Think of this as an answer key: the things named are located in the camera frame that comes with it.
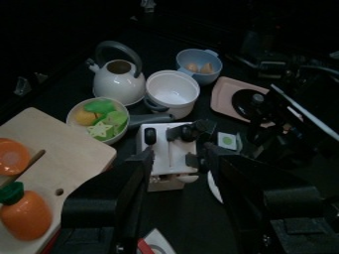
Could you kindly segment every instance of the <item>orange slice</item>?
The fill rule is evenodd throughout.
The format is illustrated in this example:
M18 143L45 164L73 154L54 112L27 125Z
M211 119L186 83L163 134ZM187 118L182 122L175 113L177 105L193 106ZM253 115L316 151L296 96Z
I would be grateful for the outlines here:
M27 147L15 140L0 138L0 175L19 175L27 169L30 161Z

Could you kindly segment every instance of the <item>wooden cutting board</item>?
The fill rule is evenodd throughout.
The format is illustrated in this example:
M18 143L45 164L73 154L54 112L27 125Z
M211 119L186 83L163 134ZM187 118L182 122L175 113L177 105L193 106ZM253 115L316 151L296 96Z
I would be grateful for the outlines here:
M0 254L41 253L61 228L70 193L110 167L117 151L33 107L0 126L0 137L30 149L37 161L18 181L42 195L54 213L53 226L35 241L18 240L0 222ZM15 179L0 176L0 187L11 181Z

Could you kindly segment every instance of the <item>yellow food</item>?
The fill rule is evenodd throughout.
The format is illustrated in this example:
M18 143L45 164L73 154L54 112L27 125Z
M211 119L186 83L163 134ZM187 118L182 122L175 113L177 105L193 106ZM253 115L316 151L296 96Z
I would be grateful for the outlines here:
M75 119L83 126L90 126L98 117L101 117L101 114L89 112L83 108L75 114Z
M205 66L201 68L201 73L211 74L214 73L214 67L211 63L206 63Z
M186 65L186 69L191 72L199 72L199 68L198 68L198 65L195 63L189 63Z

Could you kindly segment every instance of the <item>kettle handle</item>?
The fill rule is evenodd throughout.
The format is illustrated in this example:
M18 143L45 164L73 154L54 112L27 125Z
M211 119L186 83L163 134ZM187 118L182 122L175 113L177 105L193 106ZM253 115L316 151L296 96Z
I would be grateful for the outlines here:
M134 77L138 78L142 74L142 68L143 68L143 62L142 59L138 55L138 53L135 52L134 49L131 49L127 45L117 42L117 41L103 41L99 43L99 45L95 48L95 59L98 62L99 67L103 67L106 64L106 60L103 57L103 50L107 48L114 48L121 50L122 52L125 52L133 59L134 63L135 63L135 73L134 73Z

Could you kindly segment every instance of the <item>kettle spout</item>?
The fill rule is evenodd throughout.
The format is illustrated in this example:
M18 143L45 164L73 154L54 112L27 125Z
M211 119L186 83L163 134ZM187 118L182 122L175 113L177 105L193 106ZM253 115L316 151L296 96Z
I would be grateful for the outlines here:
M93 59L87 59L87 60L86 60L86 64L89 65L89 69L90 69L93 72L98 72L98 71L101 70L99 65L94 62Z

